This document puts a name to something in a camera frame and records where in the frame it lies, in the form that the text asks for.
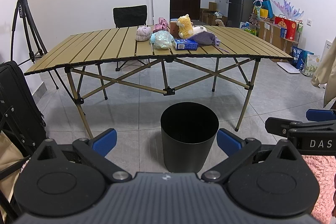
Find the purple knitted pouch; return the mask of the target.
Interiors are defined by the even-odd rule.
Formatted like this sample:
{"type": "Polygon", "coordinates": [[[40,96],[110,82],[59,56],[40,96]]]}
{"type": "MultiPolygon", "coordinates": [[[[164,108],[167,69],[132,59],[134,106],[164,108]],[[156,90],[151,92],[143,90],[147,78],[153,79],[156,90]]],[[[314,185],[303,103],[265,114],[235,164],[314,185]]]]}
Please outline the purple knitted pouch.
{"type": "Polygon", "coordinates": [[[224,52],[228,53],[227,50],[220,47],[221,41],[211,32],[203,31],[197,33],[189,38],[190,40],[194,40],[199,45],[203,46],[215,46],[217,49],[223,50],[224,52]]]}

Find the blue tissue pack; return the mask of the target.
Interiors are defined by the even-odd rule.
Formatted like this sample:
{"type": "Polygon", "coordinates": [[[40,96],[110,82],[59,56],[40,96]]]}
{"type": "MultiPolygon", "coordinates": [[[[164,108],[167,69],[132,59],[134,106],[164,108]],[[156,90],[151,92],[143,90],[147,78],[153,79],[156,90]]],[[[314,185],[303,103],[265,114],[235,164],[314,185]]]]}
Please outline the blue tissue pack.
{"type": "Polygon", "coordinates": [[[177,51],[196,51],[198,49],[198,43],[191,39],[175,39],[173,46],[177,51]]]}

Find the clear plastic bag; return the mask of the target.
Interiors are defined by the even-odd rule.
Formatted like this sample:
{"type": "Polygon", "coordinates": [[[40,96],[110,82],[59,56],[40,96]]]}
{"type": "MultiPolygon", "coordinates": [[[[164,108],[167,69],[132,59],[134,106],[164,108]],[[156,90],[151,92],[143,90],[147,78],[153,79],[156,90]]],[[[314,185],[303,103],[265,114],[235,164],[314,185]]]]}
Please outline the clear plastic bag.
{"type": "Polygon", "coordinates": [[[168,31],[157,31],[151,34],[150,43],[154,49],[167,50],[173,45],[174,38],[168,31]]]}

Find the yellow alpaca plush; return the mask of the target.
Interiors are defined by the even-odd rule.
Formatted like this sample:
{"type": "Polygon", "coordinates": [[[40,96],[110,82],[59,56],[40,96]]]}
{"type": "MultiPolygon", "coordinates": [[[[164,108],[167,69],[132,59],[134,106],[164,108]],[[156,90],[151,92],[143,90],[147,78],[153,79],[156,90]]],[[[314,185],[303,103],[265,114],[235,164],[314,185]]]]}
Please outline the yellow alpaca plush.
{"type": "Polygon", "coordinates": [[[194,29],[189,14],[180,16],[177,20],[177,26],[179,28],[178,35],[181,39],[188,39],[193,36],[194,29]]]}

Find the pink layered sponge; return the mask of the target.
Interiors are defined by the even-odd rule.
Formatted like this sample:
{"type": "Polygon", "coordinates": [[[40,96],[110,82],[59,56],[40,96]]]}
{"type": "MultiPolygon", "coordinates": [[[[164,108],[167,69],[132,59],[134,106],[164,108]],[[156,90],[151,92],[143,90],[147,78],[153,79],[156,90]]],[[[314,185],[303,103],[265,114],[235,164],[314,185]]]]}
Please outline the pink layered sponge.
{"type": "Polygon", "coordinates": [[[172,35],[175,35],[176,37],[179,37],[179,28],[177,26],[177,21],[171,21],[170,22],[170,33],[172,35]]]}

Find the black round trash bin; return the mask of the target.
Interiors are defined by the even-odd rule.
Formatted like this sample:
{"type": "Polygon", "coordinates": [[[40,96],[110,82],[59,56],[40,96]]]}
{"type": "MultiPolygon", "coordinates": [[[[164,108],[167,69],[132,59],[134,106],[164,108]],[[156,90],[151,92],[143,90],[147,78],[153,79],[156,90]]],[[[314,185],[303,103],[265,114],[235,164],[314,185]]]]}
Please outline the black round trash bin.
{"type": "Polygon", "coordinates": [[[219,120],[207,106],[179,102],[161,115],[163,159],[172,173],[198,173],[213,145],[219,120]]]}

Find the pink fluffy rug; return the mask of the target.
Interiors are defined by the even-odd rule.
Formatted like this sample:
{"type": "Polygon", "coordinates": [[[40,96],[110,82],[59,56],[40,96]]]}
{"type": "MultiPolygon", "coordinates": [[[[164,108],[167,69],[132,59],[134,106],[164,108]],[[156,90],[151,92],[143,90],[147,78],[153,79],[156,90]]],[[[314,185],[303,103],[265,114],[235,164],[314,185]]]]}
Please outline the pink fluffy rug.
{"type": "Polygon", "coordinates": [[[304,155],[319,184],[319,196],[311,215],[320,223],[331,223],[335,208],[335,157],[304,155]]]}

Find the white floor scale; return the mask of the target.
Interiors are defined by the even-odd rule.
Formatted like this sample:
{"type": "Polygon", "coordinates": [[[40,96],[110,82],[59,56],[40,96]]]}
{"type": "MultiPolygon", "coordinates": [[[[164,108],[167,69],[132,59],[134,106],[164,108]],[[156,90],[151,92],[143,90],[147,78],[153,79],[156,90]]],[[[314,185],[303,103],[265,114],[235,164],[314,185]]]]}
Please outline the white floor scale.
{"type": "Polygon", "coordinates": [[[281,69],[286,71],[286,73],[289,74],[300,74],[300,70],[296,69],[293,65],[290,63],[285,63],[285,62],[277,62],[276,63],[281,69]]]}

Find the blue pet food bag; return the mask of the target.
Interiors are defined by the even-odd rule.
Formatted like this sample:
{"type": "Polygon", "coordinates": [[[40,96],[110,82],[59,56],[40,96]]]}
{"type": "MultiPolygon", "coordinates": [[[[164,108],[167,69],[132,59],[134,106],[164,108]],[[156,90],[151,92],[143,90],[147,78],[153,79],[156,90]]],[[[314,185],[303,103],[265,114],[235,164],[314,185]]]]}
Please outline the blue pet food bag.
{"type": "Polygon", "coordinates": [[[313,52],[303,50],[303,49],[298,48],[296,46],[292,46],[290,55],[293,57],[293,61],[291,62],[291,64],[296,69],[301,71],[301,70],[303,70],[303,67],[304,67],[305,60],[306,60],[307,56],[308,55],[313,55],[313,52]]]}

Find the red gift box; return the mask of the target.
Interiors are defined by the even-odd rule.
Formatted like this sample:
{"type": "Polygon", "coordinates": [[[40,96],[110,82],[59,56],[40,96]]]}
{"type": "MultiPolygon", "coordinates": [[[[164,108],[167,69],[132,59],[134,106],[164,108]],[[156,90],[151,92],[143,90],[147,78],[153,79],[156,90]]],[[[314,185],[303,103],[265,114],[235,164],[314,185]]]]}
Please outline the red gift box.
{"type": "Polygon", "coordinates": [[[295,33],[297,30],[297,22],[289,20],[287,18],[282,18],[280,16],[275,16],[274,23],[281,27],[281,37],[288,40],[294,41],[295,33]]]}

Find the tan folding slat table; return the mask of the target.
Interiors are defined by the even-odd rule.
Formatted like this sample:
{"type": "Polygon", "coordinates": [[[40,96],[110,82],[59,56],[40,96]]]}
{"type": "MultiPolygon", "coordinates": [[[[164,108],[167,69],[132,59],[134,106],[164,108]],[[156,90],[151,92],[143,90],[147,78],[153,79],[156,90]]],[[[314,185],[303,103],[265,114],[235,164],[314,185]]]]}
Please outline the tan folding slat table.
{"type": "Polygon", "coordinates": [[[219,38],[219,46],[201,46],[195,51],[179,51],[174,48],[156,50],[149,41],[136,41],[136,27],[111,28],[71,35],[41,57],[25,72],[25,75],[64,69],[69,83],[64,88],[77,107],[89,138],[93,135],[82,104],[85,99],[105,91],[114,84],[172,96],[177,90],[201,81],[210,78],[223,79],[247,90],[235,127],[238,131],[255,85],[261,59],[290,60],[291,56],[240,28],[216,26],[207,28],[219,38]],[[117,78],[105,76],[101,72],[86,71],[89,65],[100,66],[104,63],[143,59],[149,62],[117,78]],[[201,71],[204,76],[171,88],[167,81],[165,65],[173,62],[201,71]],[[127,81],[130,76],[156,64],[161,65],[163,89],[127,81]]]}

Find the brown cardboard box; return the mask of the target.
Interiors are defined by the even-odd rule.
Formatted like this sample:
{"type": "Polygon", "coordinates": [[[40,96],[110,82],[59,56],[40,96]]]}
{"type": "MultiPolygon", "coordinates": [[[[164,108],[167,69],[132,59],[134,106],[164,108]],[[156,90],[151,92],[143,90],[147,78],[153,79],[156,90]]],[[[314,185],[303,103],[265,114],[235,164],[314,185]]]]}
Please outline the brown cardboard box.
{"type": "Polygon", "coordinates": [[[258,37],[279,48],[280,50],[283,50],[284,52],[290,54],[292,46],[298,46],[298,42],[282,38],[280,36],[280,26],[275,25],[267,20],[260,20],[259,26],[260,28],[258,37]]]}

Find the purple feather decoration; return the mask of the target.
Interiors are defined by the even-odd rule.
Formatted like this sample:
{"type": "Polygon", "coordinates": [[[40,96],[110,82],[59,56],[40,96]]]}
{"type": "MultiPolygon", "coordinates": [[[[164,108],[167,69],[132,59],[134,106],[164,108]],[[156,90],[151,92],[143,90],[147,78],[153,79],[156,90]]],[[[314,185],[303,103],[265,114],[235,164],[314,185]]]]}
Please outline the purple feather decoration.
{"type": "Polygon", "coordinates": [[[281,11],[281,14],[284,15],[287,19],[295,21],[300,20],[304,14],[304,11],[300,11],[300,9],[296,9],[291,2],[287,0],[282,0],[283,4],[280,2],[276,2],[271,0],[271,2],[281,11]]]}

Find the lilac fuzzy rolled cloth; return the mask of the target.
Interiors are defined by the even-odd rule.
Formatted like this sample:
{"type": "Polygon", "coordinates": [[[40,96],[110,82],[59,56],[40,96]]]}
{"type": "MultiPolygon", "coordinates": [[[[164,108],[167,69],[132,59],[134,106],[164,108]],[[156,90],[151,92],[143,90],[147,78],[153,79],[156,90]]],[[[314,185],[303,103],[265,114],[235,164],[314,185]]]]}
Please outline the lilac fuzzy rolled cloth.
{"type": "Polygon", "coordinates": [[[136,34],[135,34],[135,40],[138,42],[145,42],[147,40],[150,39],[152,34],[152,29],[151,27],[148,26],[140,26],[137,30],[136,30],[136,34]]]}

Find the black folding chair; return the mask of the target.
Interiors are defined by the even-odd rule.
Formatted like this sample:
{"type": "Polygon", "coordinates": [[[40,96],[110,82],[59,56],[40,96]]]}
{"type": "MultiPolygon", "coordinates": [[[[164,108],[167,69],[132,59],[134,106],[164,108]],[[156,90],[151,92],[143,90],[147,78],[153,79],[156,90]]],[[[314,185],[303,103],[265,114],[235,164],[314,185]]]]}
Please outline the black folding chair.
{"type": "Polygon", "coordinates": [[[115,7],[113,20],[116,28],[145,26],[147,20],[147,5],[115,7]]]}

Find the pink satin pouch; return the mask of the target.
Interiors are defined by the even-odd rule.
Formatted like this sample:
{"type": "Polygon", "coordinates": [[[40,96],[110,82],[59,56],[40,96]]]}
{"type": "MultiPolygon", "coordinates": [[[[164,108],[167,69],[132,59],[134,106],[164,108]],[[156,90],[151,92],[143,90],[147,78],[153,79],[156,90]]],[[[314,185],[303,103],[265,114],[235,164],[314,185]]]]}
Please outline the pink satin pouch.
{"type": "Polygon", "coordinates": [[[160,17],[158,23],[154,25],[153,33],[158,31],[167,31],[168,30],[168,22],[165,18],[160,17]]]}

